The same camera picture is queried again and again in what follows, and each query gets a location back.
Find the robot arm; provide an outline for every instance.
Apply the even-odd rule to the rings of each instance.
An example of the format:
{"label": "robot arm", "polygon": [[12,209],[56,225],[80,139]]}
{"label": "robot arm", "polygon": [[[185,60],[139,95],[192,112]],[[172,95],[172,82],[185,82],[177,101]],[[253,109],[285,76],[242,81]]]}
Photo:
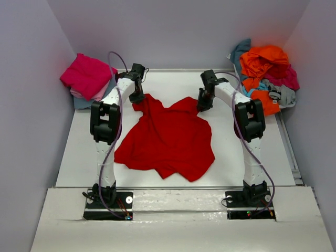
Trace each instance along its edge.
{"label": "robot arm", "polygon": [[[121,94],[121,101],[124,103],[130,98],[132,103],[138,103],[144,99],[141,86],[145,68],[139,64],[133,64],[130,72],[123,72],[118,76],[117,87]],[[121,107],[117,87],[100,102],[94,102],[91,106],[90,133],[96,141],[97,147],[97,176],[96,183],[92,187],[94,199],[99,199],[98,184],[101,168],[101,193],[104,202],[112,205],[116,197],[116,178],[114,177],[114,147],[112,143],[116,140]]]}
{"label": "robot arm", "polygon": [[257,161],[251,156],[244,146],[244,142],[250,151],[260,160],[260,139],[265,130],[265,118],[263,113],[263,105],[260,100],[251,100],[237,92],[225,78],[218,79],[213,70],[205,71],[201,74],[204,88],[199,89],[197,108],[199,111],[205,111],[212,108],[213,99],[220,98],[231,108],[234,106],[234,116],[237,119],[239,130],[243,136],[240,138],[236,125],[234,130],[240,139],[243,147],[245,174],[244,188],[241,192],[234,192],[231,196],[234,204],[241,203],[241,206],[248,206],[255,202],[259,202],[267,191],[264,172]]}

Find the magenta towel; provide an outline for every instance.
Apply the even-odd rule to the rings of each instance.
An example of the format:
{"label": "magenta towel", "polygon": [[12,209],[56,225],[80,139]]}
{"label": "magenta towel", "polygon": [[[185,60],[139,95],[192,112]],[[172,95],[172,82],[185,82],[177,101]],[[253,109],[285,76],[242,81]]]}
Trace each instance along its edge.
{"label": "magenta towel", "polygon": [[296,72],[292,69],[291,65],[288,65],[286,70],[287,76],[284,78],[274,78],[272,75],[266,73],[264,78],[268,79],[269,82],[273,83],[275,86],[281,87],[285,85],[286,87],[296,91],[300,88]]}
{"label": "magenta towel", "polygon": [[61,75],[64,86],[74,88],[86,100],[94,97],[112,78],[109,65],[84,54],[77,54],[70,67]]}

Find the white platform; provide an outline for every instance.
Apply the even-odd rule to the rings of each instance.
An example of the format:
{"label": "white platform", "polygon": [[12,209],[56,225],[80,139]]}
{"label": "white platform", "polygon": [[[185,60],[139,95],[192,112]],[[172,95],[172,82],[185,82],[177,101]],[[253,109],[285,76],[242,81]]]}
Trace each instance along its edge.
{"label": "white platform", "polygon": [[[143,84],[145,93],[162,101],[165,107],[191,96],[198,97],[202,87],[200,72],[149,72]],[[233,84],[236,81],[226,76]],[[135,112],[130,101],[124,104],[121,138],[138,122],[141,112]],[[244,161],[242,146],[233,131],[231,108],[219,99],[214,107],[198,114],[212,128],[212,149],[216,160],[207,173],[198,181],[189,182],[179,174],[165,180],[156,171],[130,170],[125,165],[115,164],[117,187],[230,187],[242,186]],[[90,135],[90,110],[76,111],[73,117],[68,142],[58,175],[57,187],[92,187],[96,178],[96,146]],[[295,185],[291,165],[285,151],[275,116],[266,118],[266,131],[261,144],[261,159],[276,185]]]}
{"label": "white platform", "polygon": [[86,221],[82,191],[48,190],[32,252],[333,251],[309,187],[276,188],[277,221],[227,220],[223,190],[137,190],[133,221]]}

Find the red cloth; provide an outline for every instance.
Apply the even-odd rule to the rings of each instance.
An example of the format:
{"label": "red cloth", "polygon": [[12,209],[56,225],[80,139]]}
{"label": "red cloth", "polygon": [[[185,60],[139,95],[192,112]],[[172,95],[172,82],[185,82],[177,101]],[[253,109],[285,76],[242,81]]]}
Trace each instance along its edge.
{"label": "red cloth", "polygon": [[64,86],[72,87],[90,100],[112,78],[109,66],[98,59],[84,54],[77,54],[70,67],[62,74],[60,80]]}
{"label": "red cloth", "polygon": [[161,178],[175,172],[190,182],[198,180],[214,162],[211,128],[197,116],[197,100],[186,97],[164,108],[146,94],[135,111],[143,116],[114,154],[114,161],[130,169],[155,169]]}
{"label": "red cloth", "polygon": [[272,75],[272,72],[269,71],[265,74],[264,78],[268,79],[274,86],[281,87],[282,85],[285,85],[287,88],[294,91],[300,88],[296,72],[292,69],[291,65],[288,66],[284,78],[275,77]]}

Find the clothing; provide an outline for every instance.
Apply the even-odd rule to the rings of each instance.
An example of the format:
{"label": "clothing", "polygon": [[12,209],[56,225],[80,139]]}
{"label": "clothing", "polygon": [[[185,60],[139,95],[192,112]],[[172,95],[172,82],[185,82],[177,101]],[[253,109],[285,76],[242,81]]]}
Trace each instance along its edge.
{"label": "clothing", "polygon": [[72,87],[88,101],[92,99],[111,79],[109,66],[100,60],[84,54],[77,54],[60,80],[64,86]]}
{"label": "clothing", "polygon": [[262,102],[265,116],[280,112],[279,104],[277,102],[273,103],[273,99],[268,95],[268,91],[255,90],[251,94],[251,99],[259,99]]}
{"label": "clothing", "polygon": [[198,180],[214,162],[211,128],[197,116],[197,100],[186,97],[169,108],[145,94],[135,111],[143,116],[115,151],[114,161],[130,169],[155,169],[161,178],[180,173]]}
{"label": "clothing", "polygon": [[[108,87],[103,95],[103,98],[105,98],[111,91],[112,89],[117,85],[117,82],[115,80],[115,77],[113,77],[109,84]],[[73,97],[73,106],[75,107],[75,109],[87,109],[87,108],[91,108],[92,103],[94,102],[93,99],[87,101],[85,98],[77,98],[77,97]]]}
{"label": "clothing", "polygon": [[260,83],[259,83],[259,87],[257,87],[256,89],[252,88],[252,89],[250,89],[250,91],[248,91],[248,92],[246,91],[245,87],[242,87],[242,88],[241,88],[241,92],[242,92],[245,96],[247,96],[247,97],[251,97],[251,94],[252,94],[255,90],[264,90],[264,91],[268,91],[268,87],[267,87],[264,83],[260,82]]}
{"label": "clothing", "polygon": [[242,74],[249,77],[243,81],[246,91],[257,88],[266,72],[276,78],[285,77],[289,65],[287,54],[276,46],[254,47],[241,55],[240,64]]}
{"label": "clothing", "polygon": [[[95,101],[100,101],[100,100],[103,98],[104,93],[105,93],[107,87],[109,86],[109,83],[110,83],[110,81],[108,81],[108,82],[106,83],[106,85],[105,85],[105,86],[104,86],[98,93],[96,93],[95,96],[92,97],[92,99],[95,100]],[[76,90],[73,89],[73,88],[70,89],[70,93],[71,93],[74,97],[77,97],[77,98],[83,98],[83,96],[81,95],[81,93],[78,92],[78,91],[76,91]]]}
{"label": "clothing", "polygon": [[264,78],[268,79],[275,86],[281,87],[282,85],[285,85],[286,87],[294,91],[300,88],[300,85],[297,79],[297,74],[292,69],[291,65],[288,65],[288,68],[286,70],[286,76],[283,78],[276,78],[269,72],[265,74]]}
{"label": "clothing", "polygon": [[235,65],[236,71],[241,81],[245,80],[247,76],[242,75],[241,73],[242,67],[240,64],[240,57],[242,54],[250,51],[250,49],[251,49],[251,39],[247,38],[241,41],[231,52],[230,61]]}
{"label": "clothing", "polygon": [[[251,89],[257,89],[260,81],[266,72],[283,78],[286,76],[288,68],[288,56],[281,48],[277,46],[254,47],[240,57],[241,71],[248,78],[243,80],[244,88],[247,92]],[[268,91],[255,90],[251,94],[252,99],[262,101],[264,115],[268,116],[280,111],[278,103],[274,103],[268,96]]]}
{"label": "clothing", "polygon": [[279,99],[279,104],[285,108],[294,107],[296,104],[296,95],[293,90],[287,88],[285,85],[281,87],[277,87],[273,85],[269,80],[263,79],[261,82],[268,87],[269,93],[268,95],[275,100]]}

